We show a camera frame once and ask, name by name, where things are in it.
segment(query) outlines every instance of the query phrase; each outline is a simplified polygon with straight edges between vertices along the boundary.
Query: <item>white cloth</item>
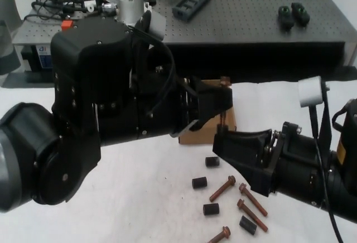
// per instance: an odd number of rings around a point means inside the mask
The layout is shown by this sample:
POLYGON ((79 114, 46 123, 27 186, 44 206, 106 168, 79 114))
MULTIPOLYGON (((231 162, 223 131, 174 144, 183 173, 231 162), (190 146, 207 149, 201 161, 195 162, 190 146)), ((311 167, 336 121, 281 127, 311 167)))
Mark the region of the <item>white cloth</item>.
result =
MULTIPOLYGON (((330 112, 334 113, 357 97, 357 81, 330 82, 330 112)), ((234 108, 238 130, 254 132, 281 130, 285 121, 302 126, 311 135, 308 109, 301 109, 296 83, 234 84, 234 108)), ((50 109, 53 89, 0 89, 0 116, 20 101, 42 104, 50 109)), ((318 108, 321 118, 322 107, 318 108)), ((333 133, 332 149, 339 135, 333 133)), ((242 213, 238 186, 217 199, 220 214, 205 217, 203 204, 234 175, 243 177, 230 165, 207 169, 204 159, 211 146, 183 146, 169 136, 123 143, 102 148, 102 160, 86 177, 69 203, 41 206, 30 202, 0 215, 2 242, 23 243, 110 243, 110 242, 207 242, 229 226, 227 242, 336 242, 327 212, 282 194, 269 198, 256 194, 267 209, 254 237, 239 227, 242 213), (208 187, 193 190, 191 179, 207 176, 208 187)), ((245 198, 248 206, 255 210, 245 198)), ((357 225, 336 218, 345 242, 356 242, 357 225)))

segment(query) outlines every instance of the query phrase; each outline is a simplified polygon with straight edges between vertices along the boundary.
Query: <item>rust-colored bolt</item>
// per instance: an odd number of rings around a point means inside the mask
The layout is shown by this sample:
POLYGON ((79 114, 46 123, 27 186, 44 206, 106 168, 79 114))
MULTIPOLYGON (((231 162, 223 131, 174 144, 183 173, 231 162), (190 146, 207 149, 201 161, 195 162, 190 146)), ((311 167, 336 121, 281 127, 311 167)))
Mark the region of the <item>rust-colored bolt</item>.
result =
POLYGON ((210 201, 213 202, 218 198, 228 187, 233 186, 235 184, 234 176, 228 176, 228 181, 224 185, 222 185, 211 197, 210 201))
POLYGON ((229 236, 230 236, 230 230, 229 230, 228 226, 223 226, 222 232, 219 233, 218 235, 216 235, 210 241, 208 241, 208 243, 217 243, 217 242, 221 241, 223 238, 226 238, 226 239, 229 238, 229 236))
POLYGON ((264 232, 268 231, 268 227, 255 215, 245 204, 244 200, 239 200, 237 203, 239 209, 242 209, 264 232))
POLYGON ((268 215, 267 211, 263 208, 262 205, 260 205, 260 203, 255 199, 255 197, 249 192, 246 184, 242 183, 239 186, 239 190, 241 193, 245 194, 249 198, 249 200, 255 205, 255 207, 257 207, 257 209, 262 213, 262 215, 267 217, 267 215, 268 215))

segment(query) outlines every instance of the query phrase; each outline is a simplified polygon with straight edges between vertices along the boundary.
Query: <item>hex bolt head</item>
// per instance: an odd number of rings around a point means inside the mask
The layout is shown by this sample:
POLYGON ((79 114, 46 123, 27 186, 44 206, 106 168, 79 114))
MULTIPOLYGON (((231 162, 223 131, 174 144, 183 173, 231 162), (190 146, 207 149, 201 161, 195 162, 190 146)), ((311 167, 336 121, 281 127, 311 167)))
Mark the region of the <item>hex bolt head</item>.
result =
POLYGON ((252 193, 249 192, 245 183, 242 183, 239 186, 239 190, 242 194, 245 194, 249 198, 249 200, 255 205, 255 207, 261 212, 262 215, 264 215, 265 217, 268 215, 268 212, 257 201, 257 199, 252 195, 252 193))
POLYGON ((228 181, 225 182, 211 197, 210 201, 215 201, 228 187, 233 186, 235 184, 235 177, 229 176, 228 181))
POLYGON ((223 238, 229 238, 230 236, 230 230, 228 228, 228 226, 223 226, 222 227, 222 232, 219 233, 218 235, 216 235, 213 239, 211 239, 210 241, 208 241, 208 243, 218 243, 219 241, 221 241, 223 238))

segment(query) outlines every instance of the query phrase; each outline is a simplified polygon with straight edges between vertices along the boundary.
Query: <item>black cable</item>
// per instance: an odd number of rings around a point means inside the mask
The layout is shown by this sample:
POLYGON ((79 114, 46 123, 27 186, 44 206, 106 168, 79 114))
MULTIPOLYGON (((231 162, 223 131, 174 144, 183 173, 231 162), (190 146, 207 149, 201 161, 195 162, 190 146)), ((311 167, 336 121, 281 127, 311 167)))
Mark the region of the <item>black cable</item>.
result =
POLYGON ((160 104, 164 101, 166 96, 171 91, 172 86, 174 86, 176 82, 176 67, 175 61, 173 59, 172 52, 170 49, 161 41, 155 39, 151 35, 141 31, 135 27, 129 26, 130 30, 132 30, 133 34, 143 39, 145 42, 153 45, 154 47, 160 48, 170 59, 170 63, 163 64, 163 69, 168 72, 168 77, 162 86, 161 90, 157 93, 156 98, 154 99, 154 103, 152 108, 147 112, 147 115, 153 114, 153 112, 160 106, 160 104))
MULTIPOLYGON (((44 7, 44 2, 32 2, 31 6, 33 9, 35 9, 35 6, 41 6, 44 7)), ((68 11, 71 12, 83 12, 83 13, 87 13, 87 8, 75 8, 72 6, 67 6, 67 5, 59 5, 59 4, 46 4, 46 7, 48 8, 53 8, 53 9, 67 9, 68 11)))
POLYGON ((330 216, 330 220, 331 220, 331 224, 332 227, 334 229, 335 235, 337 237, 337 240, 339 243, 343 243, 342 237, 340 235, 340 231, 337 227, 336 224, 336 220, 335 220, 335 216, 334 213, 331 210, 331 206, 330 206, 330 200, 329 200, 329 194, 327 193, 327 184, 326 184, 326 177, 325 177, 325 171, 324 171, 324 165, 322 164, 322 158, 321 158, 321 153, 320 153, 320 148, 319 148, 319 144, 317 143, 317 139, 315 138, 315 146, 316 146, 316 151, 317 151, 317 157, 319 160, 319 164, 320 164, 320 169, 321 169, 321 174, 322 174, 322 185, 324 186, 324 195, 325 195, 325 204, 326 204, 326 209, 327 212, 329 213, 330 216))

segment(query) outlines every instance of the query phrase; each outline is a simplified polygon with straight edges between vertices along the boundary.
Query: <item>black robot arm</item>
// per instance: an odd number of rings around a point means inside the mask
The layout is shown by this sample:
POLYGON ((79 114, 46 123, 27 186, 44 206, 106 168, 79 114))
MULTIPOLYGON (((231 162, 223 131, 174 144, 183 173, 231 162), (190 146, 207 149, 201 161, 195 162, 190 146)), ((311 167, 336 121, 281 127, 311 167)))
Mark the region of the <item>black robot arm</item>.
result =
POLYGON ((232 107, 228 88, 176 75, 171 52, 136 27, 88 18, 55 35, 52 113, 20 103, 0 121, 0 211, 29 200, 68 201, 100 161, 100 147, 200 129, 232 107), (152 71, 149 45, 165 56, 152 71))

